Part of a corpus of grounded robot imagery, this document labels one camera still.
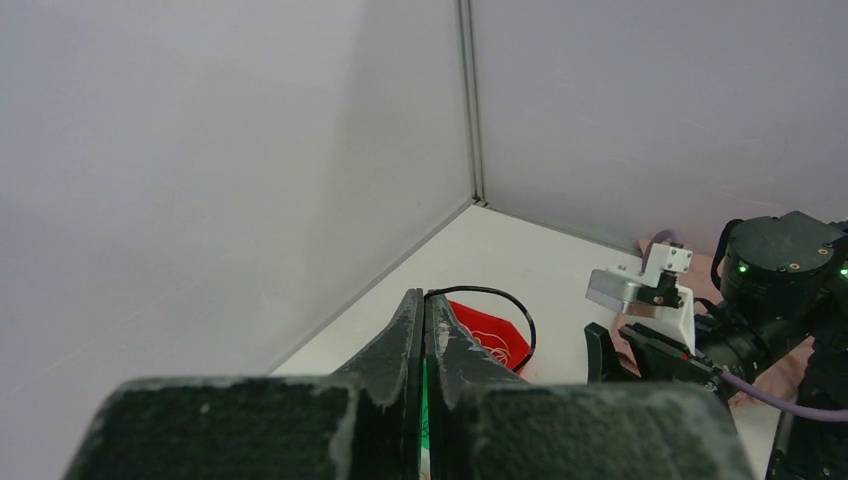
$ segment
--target metal corner post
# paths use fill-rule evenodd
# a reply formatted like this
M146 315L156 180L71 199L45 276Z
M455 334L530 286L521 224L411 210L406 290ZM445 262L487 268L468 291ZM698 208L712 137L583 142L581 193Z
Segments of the metal corner post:
M471 1L457 0L459 38L462 50L465 108L471 161L471 182L475 201L485 201L483 186L483 154L480 140L480 110L477 102L477 71L474 57L474 35L471 20Z

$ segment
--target table surface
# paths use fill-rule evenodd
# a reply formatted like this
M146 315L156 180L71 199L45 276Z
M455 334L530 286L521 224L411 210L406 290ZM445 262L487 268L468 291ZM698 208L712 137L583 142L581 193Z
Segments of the table surface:
M480 207L469 207L385 279L354 303L274 375L328 374L386 326L409 288L482 285L505 290L524 303L536 323L537 348L522 377L532 383L585 383L589 322L609 326L614 314L584 298L595 268L639 258ZM523 316L494 295L449 297L513 321L529 338ZM733 411L757 478L765 476L779 412L767 406Z

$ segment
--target red object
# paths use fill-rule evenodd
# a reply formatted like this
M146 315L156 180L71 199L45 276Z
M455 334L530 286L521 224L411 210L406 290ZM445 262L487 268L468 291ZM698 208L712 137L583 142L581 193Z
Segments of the red object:
M512 370L530 351L530 345L512 322L450 302L457 320L492 356Z

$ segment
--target green fabric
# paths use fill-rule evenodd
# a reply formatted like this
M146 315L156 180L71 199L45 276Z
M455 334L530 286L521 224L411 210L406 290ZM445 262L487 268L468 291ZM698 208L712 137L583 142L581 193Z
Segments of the green fabric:
M427 360L424 360L424 372L421 374L421 448L430 450L430 418L427 403Z

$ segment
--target gray wall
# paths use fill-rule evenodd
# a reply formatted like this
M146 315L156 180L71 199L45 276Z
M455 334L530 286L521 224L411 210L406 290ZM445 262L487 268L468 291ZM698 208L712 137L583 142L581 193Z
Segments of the gray wall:
M454 10L2 2L0 478L122 380L267 371L467 201Z
M481 0L486 199L618 244L848 215L848 2Z

